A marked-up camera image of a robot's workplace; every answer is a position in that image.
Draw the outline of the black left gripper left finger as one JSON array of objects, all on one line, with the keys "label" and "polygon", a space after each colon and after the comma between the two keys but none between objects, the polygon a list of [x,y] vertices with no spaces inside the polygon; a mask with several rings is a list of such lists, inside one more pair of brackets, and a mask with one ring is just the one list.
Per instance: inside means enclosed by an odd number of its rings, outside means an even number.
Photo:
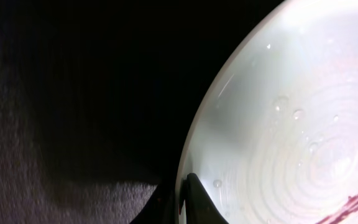
[{"label": "black left gripper left finger", "polygon": [[161,182],[130,224],[175,224],[174,208],[175,181]]}]

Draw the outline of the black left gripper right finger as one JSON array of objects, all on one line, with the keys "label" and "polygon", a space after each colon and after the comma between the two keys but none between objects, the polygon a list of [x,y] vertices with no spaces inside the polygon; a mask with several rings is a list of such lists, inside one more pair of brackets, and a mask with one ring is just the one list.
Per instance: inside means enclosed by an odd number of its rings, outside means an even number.
[{"label": "black left gripper right finger", "polygon": [[194,173],[182,182],[181,207],[186,212],[186,224],[228,224]]}]

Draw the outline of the mint plate with red stain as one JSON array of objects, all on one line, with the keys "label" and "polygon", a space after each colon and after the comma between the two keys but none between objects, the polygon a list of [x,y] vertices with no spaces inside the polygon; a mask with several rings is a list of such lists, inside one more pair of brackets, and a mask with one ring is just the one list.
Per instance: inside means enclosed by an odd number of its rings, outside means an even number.
[{"label": "mint plate with red stain", "polygon": [[358,0],[284,1],[226,61],[178,166],[228,223],[358,223]]}]

